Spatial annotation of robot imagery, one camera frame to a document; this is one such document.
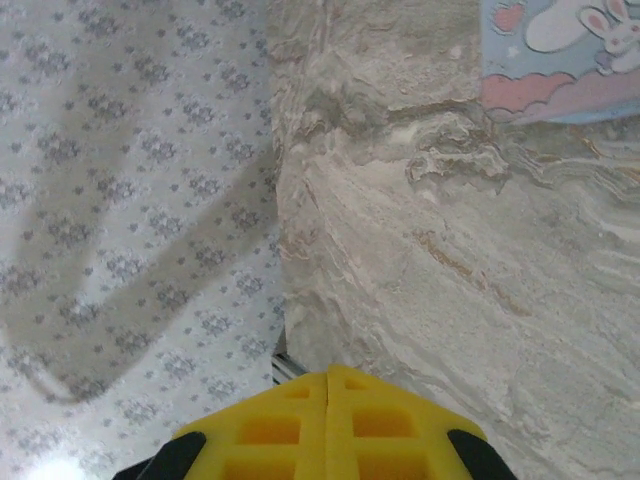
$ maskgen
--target pink cloud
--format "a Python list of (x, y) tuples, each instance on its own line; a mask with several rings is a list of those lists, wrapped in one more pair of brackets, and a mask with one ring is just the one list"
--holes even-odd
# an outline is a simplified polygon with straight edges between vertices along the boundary
[(601, 110), (636, 98), (640, 98), (640, 70), (608, 76), (593, 71), (558, 88), (546, 104), (529, 105), (519, 117), (522, 122), (535, 122)]
[(482, 105), (487, 110), (521, 112), (534, 102), (547, 102), (558, 87), (574, 81), (567, 73), (550, 76), (532, 73), (517, 79), (489, 75), (482, 79)]

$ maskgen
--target yellow plastic part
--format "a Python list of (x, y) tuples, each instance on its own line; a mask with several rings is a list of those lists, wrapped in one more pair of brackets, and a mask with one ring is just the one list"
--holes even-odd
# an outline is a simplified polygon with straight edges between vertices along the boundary
[(207, 442), (186, 480), (471, 480), (447, 438), (470, 420), (344, 366), (311, 373), (178, 431)]
[(325, 480), (327, 376), (308, 373), (193, 422), (207, 442), (186, 480)]

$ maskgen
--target white bunny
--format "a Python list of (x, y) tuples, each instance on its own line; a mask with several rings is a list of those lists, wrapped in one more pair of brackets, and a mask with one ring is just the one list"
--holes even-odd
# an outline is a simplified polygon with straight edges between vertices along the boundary
[(597, 8), (580, 11), (580, 22), (594, 35), (604, 40), (604, 48), (612, 55), (610, 68), (600, 73), (626, 73), (640, 67), (640, 20), (629, 16), (625, 0), (606, 0), (609, 13), (620, 23), (610, 24)]
[[(640, 0), (627, 0), (627, 3), (640, 5)], [(604, 10), (604, 0), (554, 0), (529, 22), (525, 43), (541, 53), (569, 48), (588, 33), (578, 16), (580, 10), (587, 7)]]

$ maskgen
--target rectangular hole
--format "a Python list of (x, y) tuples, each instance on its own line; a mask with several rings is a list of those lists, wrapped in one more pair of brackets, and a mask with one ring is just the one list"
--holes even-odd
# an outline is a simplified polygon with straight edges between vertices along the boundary
[(296, 464), (292, 460), (228, 460), (223, 480), (294, 480)]
[(360, 408), (353, 412), (356, 437), (416, 437), (411, 415), (399, 408)]
[(367, 389), (365, 385), (363, 385), (360, 382), (357, 382), (356, 380), (353, 380), (352, 378), (347, 378), (344, 381), (344, 388), (346, 388), (347, 390), (366, 390)]
[(300, 419), (268, 416), (248, 420), (240, 429), (240, 445), (296, 445), (300, 442)]
[(299, 387), (285, 394), (285, 398), (309, 398), (309, 387)]
[(360, 480), (429, 480), (423, 455), (411, 453), (358, 455)]

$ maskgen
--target floor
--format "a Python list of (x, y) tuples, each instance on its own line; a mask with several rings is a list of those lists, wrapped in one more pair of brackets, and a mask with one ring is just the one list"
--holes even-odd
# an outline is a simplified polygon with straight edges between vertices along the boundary
[(0, 478), (111, 478), (271, 385), (264, 2), (0, 2)]

